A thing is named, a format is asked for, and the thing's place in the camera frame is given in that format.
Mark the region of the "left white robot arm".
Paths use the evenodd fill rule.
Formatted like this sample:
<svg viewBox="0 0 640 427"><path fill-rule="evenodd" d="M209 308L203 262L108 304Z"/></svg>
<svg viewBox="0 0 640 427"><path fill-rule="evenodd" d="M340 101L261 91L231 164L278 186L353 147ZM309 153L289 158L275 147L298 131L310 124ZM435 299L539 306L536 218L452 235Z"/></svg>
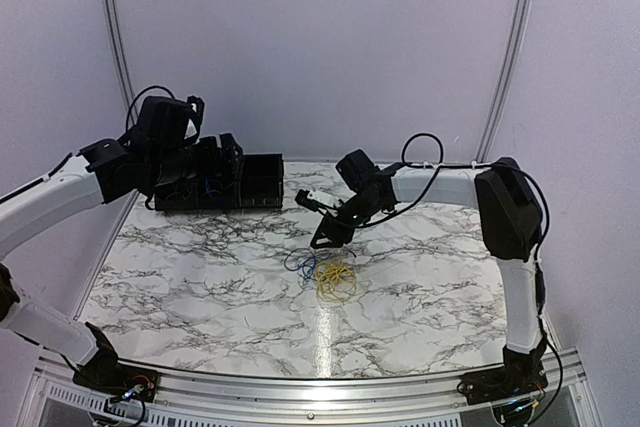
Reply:
<svg viewBox="0 0 640 427"><path fill-rule="evenodd" d="M1 255L80 212L137 191L203 179L234 184L242 150L230 134L201 137L204 103L148 96L138 120L117 139L67 155L52 171L1 199ZM72 320L22 291L1 269L1 326L73 362L106 392L125 385L115 348L90 324Z"/></svg>

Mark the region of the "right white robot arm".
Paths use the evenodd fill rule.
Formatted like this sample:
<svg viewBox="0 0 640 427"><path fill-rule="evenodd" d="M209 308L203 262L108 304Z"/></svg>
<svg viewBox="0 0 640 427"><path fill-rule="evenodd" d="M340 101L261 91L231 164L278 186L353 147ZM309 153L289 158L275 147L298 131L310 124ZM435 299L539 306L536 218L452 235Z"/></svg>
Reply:
<svg viewBox="0 0 640 427"><path fill-rule="evenodd" d="M503 362L495 385L515 395L539 368L548 341L541 320L546 300L539 249L547 230L548 213L534 182L510 157L489 164L415 164L406 161L385 168L362 150L345 156L336 166L353 195L341 201L315 190L299 190L298 205L322 215L311 241L314 249L340 248L355 232L376 226L374 215L390 221L420 203L473 208L480 218L482 240L496 259L507 313Z"/></svg>

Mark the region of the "black compartment tray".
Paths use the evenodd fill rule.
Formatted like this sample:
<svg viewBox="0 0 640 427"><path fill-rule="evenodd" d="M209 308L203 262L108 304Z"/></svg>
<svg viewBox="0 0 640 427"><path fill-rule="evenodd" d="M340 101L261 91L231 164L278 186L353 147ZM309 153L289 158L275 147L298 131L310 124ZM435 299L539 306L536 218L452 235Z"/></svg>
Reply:
<svg viewBox="0 0 640 427"><path fill-rule="evenodd" d="M158 187L154 207L162 212L280 209L284 162L281 154L250 154L221 160L212 172Z"/></svg>

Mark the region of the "left aluminium corner post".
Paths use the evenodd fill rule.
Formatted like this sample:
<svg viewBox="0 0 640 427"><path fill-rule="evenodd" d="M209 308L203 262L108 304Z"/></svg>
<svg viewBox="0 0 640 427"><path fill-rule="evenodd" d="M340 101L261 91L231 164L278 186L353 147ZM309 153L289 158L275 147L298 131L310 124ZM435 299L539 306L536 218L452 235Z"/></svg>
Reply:
<svg viewBox="0 0 640 427"><path fill-rule="evenodd" d="M124 107L128 109L137 91L129 66L127 49L120 20L120 9L117 0L101 0L107 29L108 44L114 62L116 79L123 98Z"/></svg>

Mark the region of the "aluminium corner post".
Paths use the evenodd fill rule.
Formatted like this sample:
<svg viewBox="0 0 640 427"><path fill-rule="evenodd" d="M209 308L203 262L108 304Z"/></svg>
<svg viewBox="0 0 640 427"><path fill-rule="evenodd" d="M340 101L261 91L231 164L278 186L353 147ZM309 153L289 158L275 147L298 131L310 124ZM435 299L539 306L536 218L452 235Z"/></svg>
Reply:
<svg viewBox="0 0 640 427"><path fill-rule="evenodd" d="M117 0L101 0L107 29L108 44L114 62L116 79L123 98L124 107L128 109L137 91L129 66L127 49L120 20L120 9Z"/></svg>
<svg viewBox="0 0 640 427"><path fill-rule="evenodd" d="M487 160L495 141L501 117L505 111L509 88L526 33L532 0L515 0L506 49L481 141L476 151L477 160Z"/></svg>

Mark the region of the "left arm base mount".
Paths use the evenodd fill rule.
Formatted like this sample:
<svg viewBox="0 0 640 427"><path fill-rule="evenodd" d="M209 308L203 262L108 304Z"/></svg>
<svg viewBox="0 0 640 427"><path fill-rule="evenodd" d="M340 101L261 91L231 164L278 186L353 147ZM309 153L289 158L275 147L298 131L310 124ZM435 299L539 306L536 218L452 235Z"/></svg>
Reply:
<svg viewBox="0 0 640 427"><path fill-rule="evenodd" d="M142 400L152 402L159 373L155 370L116 363L107 367L78 367L74 384L108 394L115 402Z"/></svg>

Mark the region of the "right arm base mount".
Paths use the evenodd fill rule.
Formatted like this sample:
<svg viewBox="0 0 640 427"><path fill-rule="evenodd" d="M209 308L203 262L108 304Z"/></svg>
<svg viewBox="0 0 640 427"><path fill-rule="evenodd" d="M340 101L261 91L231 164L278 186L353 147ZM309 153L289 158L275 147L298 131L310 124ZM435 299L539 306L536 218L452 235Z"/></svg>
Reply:
<svg viewBox="0 0 640 427"><path fill-rule="evenodd" d="M463 374L457 391L469 405L477 405L541 393L547 386L548 380L541 366L531 374L523 374L517 367L499 366Z"/></svg>

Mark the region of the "right aluminium corner post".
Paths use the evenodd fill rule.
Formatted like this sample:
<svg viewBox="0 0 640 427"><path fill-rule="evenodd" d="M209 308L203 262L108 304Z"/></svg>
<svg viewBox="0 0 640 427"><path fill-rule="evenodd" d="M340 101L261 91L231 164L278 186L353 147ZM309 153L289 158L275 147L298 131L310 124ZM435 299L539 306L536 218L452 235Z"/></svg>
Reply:
<svg viewBox="0 0 640 427"><path fill-rule="evenodd" d="M495 141L501 117L505 111L509 88L526 33L532 0L515 0L506 49L481 141L476 151L477 160L487 160Z"/></svg>

